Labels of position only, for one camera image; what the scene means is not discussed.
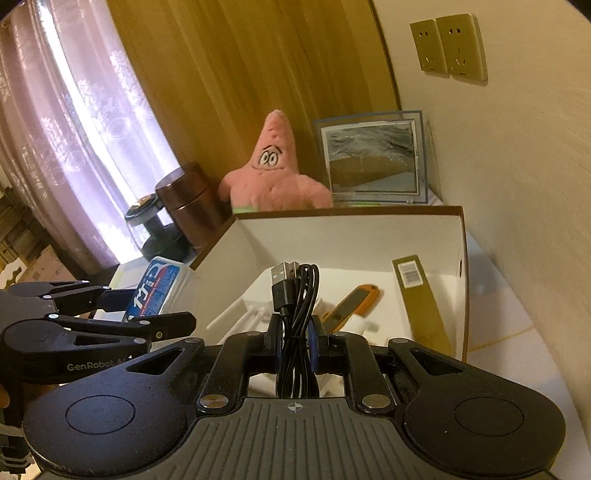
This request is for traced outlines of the person's left hand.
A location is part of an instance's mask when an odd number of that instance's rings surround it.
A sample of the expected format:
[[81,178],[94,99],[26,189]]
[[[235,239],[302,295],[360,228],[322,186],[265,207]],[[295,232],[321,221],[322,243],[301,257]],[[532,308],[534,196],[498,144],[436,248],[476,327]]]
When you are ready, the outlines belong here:
[[0,408],[4,409],[10,405],[10,396],[6,389],[0,385]]

